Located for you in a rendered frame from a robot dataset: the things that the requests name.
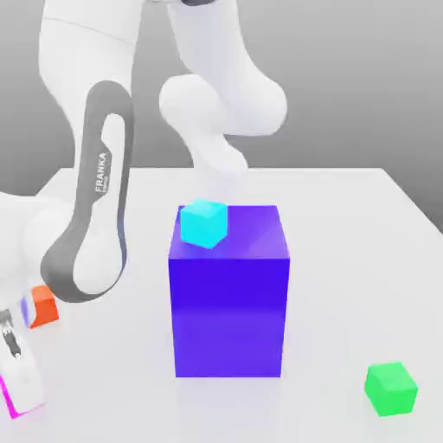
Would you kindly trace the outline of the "small magenta cube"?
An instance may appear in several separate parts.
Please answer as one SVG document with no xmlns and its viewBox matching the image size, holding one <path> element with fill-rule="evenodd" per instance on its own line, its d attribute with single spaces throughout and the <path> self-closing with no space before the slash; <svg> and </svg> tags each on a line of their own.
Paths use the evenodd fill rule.
<svg viewBox="0 0 443 443">
<path fill-rule="evenodd" d="M 10 418 L 12 420 L 17 419 L 18 417 L 23 416 L 25 414 L 28 414 L 30 412 L 33 412 L 33 411 L 35 411 L 35 410 L 37 410 L 37 409 L 39 409 L 39 408 L 41 408 L 41 407 L 43 407 L 45 405 L 45 402 L 40 402 L 36 406 L 34 406 L 32 408 L 29 408 L 27 410 L 24 410 L 22 412 L 17 411 L 16 407 L 14 405 L 14 402 L 12 401 L 12 398 L 10 396 L 10 392 L 9 392 L 9 390 L 6 387 L 5 381 L 4 381 L 2 376 L 0 376 L 0 389 L 2 390 L 3 398 L 5 399 L 6 406 L 7 406 L 7 409 L 9 411 Z"/>
</svg>

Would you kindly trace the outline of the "large blue box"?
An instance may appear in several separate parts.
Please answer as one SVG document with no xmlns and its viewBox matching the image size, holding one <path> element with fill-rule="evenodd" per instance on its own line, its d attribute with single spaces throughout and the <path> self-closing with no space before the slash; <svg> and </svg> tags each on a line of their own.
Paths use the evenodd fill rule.
<svg viewBox="0 0 443 443">
<path fill-rule="evenodd" d="M 274 205 L 231 206 L 228 236 L 186 244 L 176 224 L 168 256 L 178 377 L 281 374 L 290 254 Z"/>
</svg>

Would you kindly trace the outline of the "small orange cube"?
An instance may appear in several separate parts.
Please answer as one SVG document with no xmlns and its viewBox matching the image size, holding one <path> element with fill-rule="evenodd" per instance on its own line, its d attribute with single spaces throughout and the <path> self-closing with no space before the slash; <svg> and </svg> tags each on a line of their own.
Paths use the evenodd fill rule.
<svg viewBox="0 0 443 443">
<path fill-rule="evenodd" d="M 55 296 L 48 286 L 35 286 L 32 288 L 31 293 L 35 305 L 35 319 L 31 323 L 30 329 L 59 319 Z"/>
</svg>

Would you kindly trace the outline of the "small green cube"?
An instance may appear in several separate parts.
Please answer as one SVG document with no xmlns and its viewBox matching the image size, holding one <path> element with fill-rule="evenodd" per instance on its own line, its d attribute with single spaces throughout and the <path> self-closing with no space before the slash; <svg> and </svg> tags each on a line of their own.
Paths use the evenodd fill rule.
<svg viewBox="0 0 443 443">
<path fill-rule="evenodd" d="M 414 409 L 418 385 L 401 362 L 368 367 L 364 393 L 379 417 L 409 414 Z"/>
</svg>

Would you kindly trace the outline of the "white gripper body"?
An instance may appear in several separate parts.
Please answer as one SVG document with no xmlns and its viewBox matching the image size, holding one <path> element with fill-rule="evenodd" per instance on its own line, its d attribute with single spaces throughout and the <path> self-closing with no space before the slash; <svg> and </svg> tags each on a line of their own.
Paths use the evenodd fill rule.
<svg viewBox="0 0 443 443">
<path fill-rule="evenodd" d="M 0 376 L 5 381 L 16 410 L 22 412 L 45 402 L 45 394 L 32 351 L 21 337 L 17 341 L 21 353 L 12 356 L 9 345 L 0 338 Z"/>
</svg>

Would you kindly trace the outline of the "small cyan cube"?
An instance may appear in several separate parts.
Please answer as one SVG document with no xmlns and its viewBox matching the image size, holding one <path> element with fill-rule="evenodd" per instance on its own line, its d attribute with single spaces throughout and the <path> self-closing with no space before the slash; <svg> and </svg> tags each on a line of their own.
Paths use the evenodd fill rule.
<svg viewBox="0 0 443 443">
<path fill-rule="evenodd" d="M 180 209 L 181 240 L 214 248 L 228 235 L 228 205 L 209 200 L 195 200 Z"/>
</svg>

